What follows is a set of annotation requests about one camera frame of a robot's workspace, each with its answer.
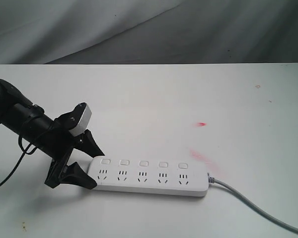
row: power strip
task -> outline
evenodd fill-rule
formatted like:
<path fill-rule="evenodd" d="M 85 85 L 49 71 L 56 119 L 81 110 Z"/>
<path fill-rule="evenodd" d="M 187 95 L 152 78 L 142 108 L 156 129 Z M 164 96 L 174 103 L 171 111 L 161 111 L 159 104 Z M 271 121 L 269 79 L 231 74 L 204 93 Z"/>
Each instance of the power strip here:
<path fill-rule="evenodd" d="M 121 160 L 93 158 L 88 175 L 95 190 L 203 197 L 209 188 L 206 166 L 200 161 Z"/>

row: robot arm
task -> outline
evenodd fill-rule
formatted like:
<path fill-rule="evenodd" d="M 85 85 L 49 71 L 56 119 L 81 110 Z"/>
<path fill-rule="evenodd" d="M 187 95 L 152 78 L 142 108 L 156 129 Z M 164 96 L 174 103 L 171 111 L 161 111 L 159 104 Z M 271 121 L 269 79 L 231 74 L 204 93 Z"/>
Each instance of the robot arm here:
<path fill-rule="evenodd" d="M 33 105 L 12 84 L 0 79 L 0 124 L 19 135 L 19 145 L 26 139 L 36 148 L 52 158 L 45 180 L 49 187 L 61 183 L 74 184 L 88 189 L 97 186 L 77 162 L 67 165 L 73 149 L 78 149 L 91 157 L 104 155 L 95 143 L 87 125 L 91 111 L 86 103 L 78 104 L 72 112 L 51 120 L 43 108 Z"/>

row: gray cable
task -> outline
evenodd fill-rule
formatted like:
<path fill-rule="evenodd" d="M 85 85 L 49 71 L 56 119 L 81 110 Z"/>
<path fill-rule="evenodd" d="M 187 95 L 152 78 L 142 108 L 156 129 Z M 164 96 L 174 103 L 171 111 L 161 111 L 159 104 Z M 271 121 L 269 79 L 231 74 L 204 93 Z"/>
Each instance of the gray cable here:
<path fill-rule="evenodd" d="M 222 185 L 223 187 L 230 190 L 237 198 L 239 198 L 242 202 L 244 202 L 247 206 L 249 206 L 251 209 L 253 209 L 255 212 L 257 212 L 259 215 L 265 217 L 269 221 L 275 223 L 276 225 L 278 225 L 290 232 L 298 234 L 298 228 L 290 226 L 290 225 L 278 220 L 277 218 L 269 215 L 267 212 L 263 211 L 258 206 L 256 206 L 254 203 L 252 203 L 250 200 L 248 200 L 244 195 L 242 195 L 240 192 L 238 192 L 235 188 L 233 188 L 233 187 L 229 186 L 228 184 L 226 184 L 220 180 L 217 180 L 213 177 L 209 177 L 209 183 L 217 183 L 219 185 Z"/>

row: tabletop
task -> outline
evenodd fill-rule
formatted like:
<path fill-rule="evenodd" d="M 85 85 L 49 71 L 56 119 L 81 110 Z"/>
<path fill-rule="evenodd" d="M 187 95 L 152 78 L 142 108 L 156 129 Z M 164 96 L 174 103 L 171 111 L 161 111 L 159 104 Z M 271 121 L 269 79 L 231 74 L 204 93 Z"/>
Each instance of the tabletop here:
<path fill-rule="evenodd" d="M 0 78 L 56 118 L 80 102 L 109 157 L 206 163 L 298 227 L 298 63 L 0 65 Z M 0 125 L 0 182 L 21 155 Z M 85 169 L 91 158 L 75 151 Z M 44 185 L 51 158 L 26 156 L 0 188 L 0 238 L 297 237 L 214 185 L 204 198 Z"/>

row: gray fabric backdrop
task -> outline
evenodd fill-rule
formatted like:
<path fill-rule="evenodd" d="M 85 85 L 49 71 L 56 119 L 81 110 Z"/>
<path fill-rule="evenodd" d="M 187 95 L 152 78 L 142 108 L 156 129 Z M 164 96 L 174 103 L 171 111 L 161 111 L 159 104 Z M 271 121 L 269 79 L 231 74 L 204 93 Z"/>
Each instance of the gray fabric backdrop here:
<path fill-rule="evenodd" d="M 298 62 L 298 0 L 0 0 L 0 63 Z"/>

